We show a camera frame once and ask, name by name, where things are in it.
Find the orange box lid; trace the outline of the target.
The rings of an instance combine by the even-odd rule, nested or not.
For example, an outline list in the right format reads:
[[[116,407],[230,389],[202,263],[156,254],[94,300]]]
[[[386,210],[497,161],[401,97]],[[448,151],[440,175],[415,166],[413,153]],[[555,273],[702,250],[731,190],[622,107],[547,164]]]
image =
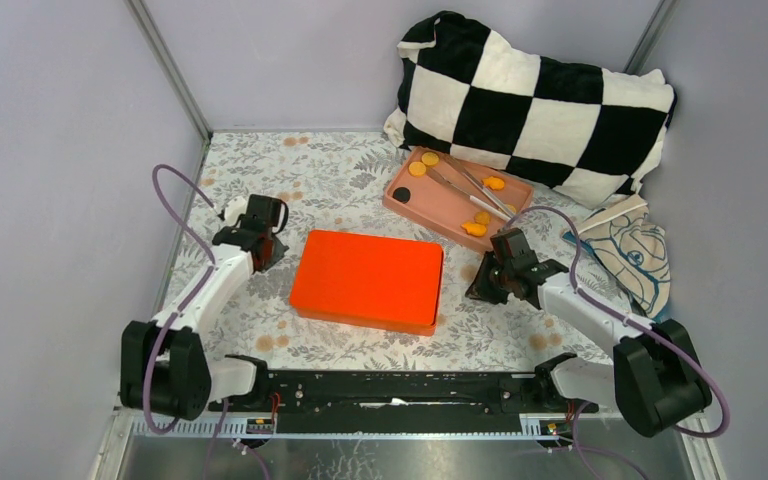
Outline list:
[[[444,251],[436,243],[313,230],[289,304],[429,325],[438,316],[443,262]]]

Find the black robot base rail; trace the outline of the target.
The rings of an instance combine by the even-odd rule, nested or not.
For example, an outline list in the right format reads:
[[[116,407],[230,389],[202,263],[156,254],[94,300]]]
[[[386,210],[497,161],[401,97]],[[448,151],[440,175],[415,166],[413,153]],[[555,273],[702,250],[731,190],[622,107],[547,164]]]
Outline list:
[[[524,415],[564,420],[583,404],[531,372],[271,370],[230,410],[280,434],[515,434]]]

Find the metal serving tongs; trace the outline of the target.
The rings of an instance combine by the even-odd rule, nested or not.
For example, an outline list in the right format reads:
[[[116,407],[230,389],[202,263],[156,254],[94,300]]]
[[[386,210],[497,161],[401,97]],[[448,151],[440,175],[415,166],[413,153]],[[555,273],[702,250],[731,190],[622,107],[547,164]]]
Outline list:
[[[485,207],[492,215],[501,220],[512,219],[514,212],[460,162],[436,152],[427,152],[423,158],[431,158],[431,156],[436,158],[436,163],[433,166],[430,164],[426,166],[426,175],[430,179],[469,200],[474,205]],[[449,170],[461,178],[461,181],[455,181],[440,173],[437,168],[443,165],[447,165]]]

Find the orange cookie box with liners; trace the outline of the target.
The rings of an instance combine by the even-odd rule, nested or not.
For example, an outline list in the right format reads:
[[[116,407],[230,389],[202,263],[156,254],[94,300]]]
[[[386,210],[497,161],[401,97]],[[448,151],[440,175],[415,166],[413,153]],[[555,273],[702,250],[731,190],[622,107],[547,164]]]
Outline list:
[[[328,313],[309,308],[294,307],[294,309],[300,317],[307,319],[322,320],[344,325],[386,330],[411,335],[431,336],[435,333],[437,328],[437,319],[434,319],[429,325],[420,325],[395,320],[377,320],[358,316]]]

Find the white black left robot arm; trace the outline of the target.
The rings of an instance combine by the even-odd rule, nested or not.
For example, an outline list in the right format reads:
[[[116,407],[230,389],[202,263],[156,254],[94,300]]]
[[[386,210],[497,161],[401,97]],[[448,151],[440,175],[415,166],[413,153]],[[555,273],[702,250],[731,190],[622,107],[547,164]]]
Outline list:
[[[286,252],[285,201],[252,194],[236,197],[219,213],[206,264],[172,303],[149,321],[132,321],[121,337],[119,397],[145,415],[194,420],[212,403],[232,397],[256,411],[269,401],[265,362],[245,355],[211,360],[203,337],[228,301],[255,274]]]

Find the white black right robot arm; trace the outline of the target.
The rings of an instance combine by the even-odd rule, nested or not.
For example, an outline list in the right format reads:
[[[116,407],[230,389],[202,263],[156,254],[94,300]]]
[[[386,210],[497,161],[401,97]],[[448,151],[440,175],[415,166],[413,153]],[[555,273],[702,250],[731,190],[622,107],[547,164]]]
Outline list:
[[[609,355],[608,364],[558,355],[534,369],[531,397],[557,412],[571,400],[618,410],[644,437],[709,407],[713,391],[695,347],[675,320],[651,323],[617,311],[556,260],[541,261],[518,228],[490,239],[469,298],[505,304],[512,297],[566,321]]]

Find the pink cookie tray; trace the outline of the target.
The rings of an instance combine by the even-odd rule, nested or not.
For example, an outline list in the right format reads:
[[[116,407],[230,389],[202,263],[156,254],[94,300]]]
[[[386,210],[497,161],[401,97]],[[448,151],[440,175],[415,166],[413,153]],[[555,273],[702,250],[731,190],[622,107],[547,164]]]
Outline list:
[[[426,174],[421,177],[411,176],[408,165],[411,162],[420,161],[421,155],[427,151],[430,150],[416,148],[407,156],[385,189],[383,205],[392,212],[470,250],[479,253],[490,250],[490,237],[503,227],[505,221],[492,215],[485,207],[476,206],[439,185]],[[461,178],[449,170],[447,165],[438,167],[437,170],[450,179],[461,181]],[[406,187],[411,191],[412,196],[408,203],[403,204],[392,198],[392,192],[398,187]],[[487,225],[488,232],[481,238],[471,237],[464,232],[461,225],[473,222],[475,214],[481,211],[486,211],[492,216],[491,222]]]

